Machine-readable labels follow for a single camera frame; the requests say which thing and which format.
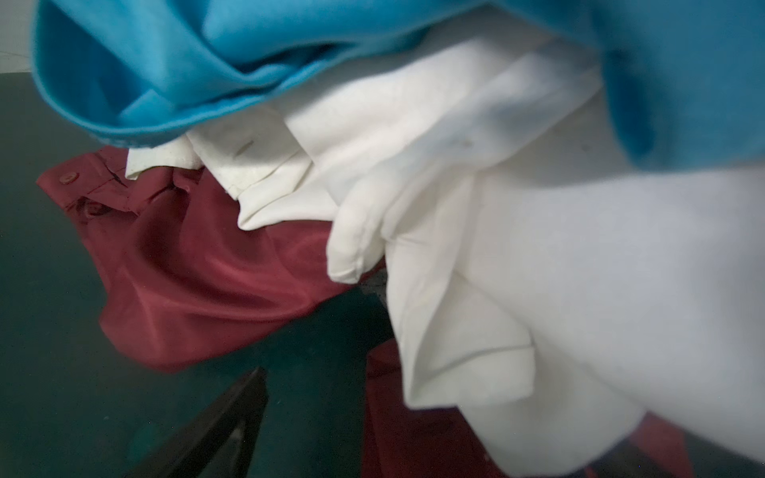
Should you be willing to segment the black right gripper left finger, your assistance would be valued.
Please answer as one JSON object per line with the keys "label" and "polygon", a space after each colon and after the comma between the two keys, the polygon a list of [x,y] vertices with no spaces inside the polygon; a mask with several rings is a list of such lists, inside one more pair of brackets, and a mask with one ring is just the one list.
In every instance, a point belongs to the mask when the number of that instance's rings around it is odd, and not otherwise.
{"label": "black right gripper left finger", "polygon": [[127,477],[245,477],[268,400],[266,370],[245,372]]}

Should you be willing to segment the white shirt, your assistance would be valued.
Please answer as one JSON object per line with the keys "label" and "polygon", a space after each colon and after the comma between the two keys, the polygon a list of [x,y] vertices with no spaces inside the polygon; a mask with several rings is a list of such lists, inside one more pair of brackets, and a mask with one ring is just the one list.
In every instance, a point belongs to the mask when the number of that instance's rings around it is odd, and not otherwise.
{"label": "white shirt", "polygon": [[388,267],[414,409],[494,462],[563,475],[653,412],[764,457],[764,168],[641,172],[595,57],[488,8],[154,149],[208,169],[244,230],[332,222],[332,280]]}

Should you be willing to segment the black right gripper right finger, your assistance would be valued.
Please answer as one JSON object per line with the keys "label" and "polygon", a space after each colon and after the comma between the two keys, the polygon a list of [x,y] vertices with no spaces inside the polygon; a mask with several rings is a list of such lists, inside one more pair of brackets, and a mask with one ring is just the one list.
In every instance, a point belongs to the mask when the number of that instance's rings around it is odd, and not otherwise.
{"label": "black right gripper right finger", "polygon": [[568,474],[568,477],[660,478],[663,477],[663,468],[637,446],[625,440],[604,457]]}

